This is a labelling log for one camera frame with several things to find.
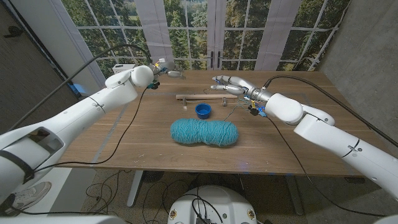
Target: window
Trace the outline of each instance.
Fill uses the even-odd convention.
[[[164,0],[175,63],[207,69],[207,0]]]
[[[118,44],[136,44],[149,53],[133,0],[62,0],[91,53],[95,56]],[[96,60],[105,78],[117,63],[146,64],[143,52],[123,47]]]
[[[303,0],[277,70],[313,70],[338,30],[348,3],[349,0]]]
[[[221,69],[254,70],[271,0],[228,0]]]

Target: door handle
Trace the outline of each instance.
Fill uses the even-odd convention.
[[[217,57],[217,68],[220,67],[220,58],[221,58],[221,52],[218,51],[218,57]]]
[[[207,57],[207,58],[210,58],[210,68],[213,68],[214,52],[212,51],[210,53],[210,57]]]

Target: table leg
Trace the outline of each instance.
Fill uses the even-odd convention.
[[[131,183],[129,197],[127,198],[127,206],[132,207],[136,202],[136,196],[138,194],[139,186],[141,184],[143,170],[136,170],[134,178]]]
[[[297,215],[304,215],[303,205],[301,203],[299,188],[297,187],[296,178],[292,175],[285,176],[287,187],[289,188],[290,196],[292,197],[292,203],[294,212]]]

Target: wooden stick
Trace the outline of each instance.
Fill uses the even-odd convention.
[[[231,94],[187,94],[187,95],[175,95],[177,100],[185,99],[237,99],[238,96]]]

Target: white shoe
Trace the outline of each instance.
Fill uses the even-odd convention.
[[[26,190],[15,193],[15,200],[12,206],[19,210],[27,209],[42,200],[50,188],[50,182],[41,182]]]

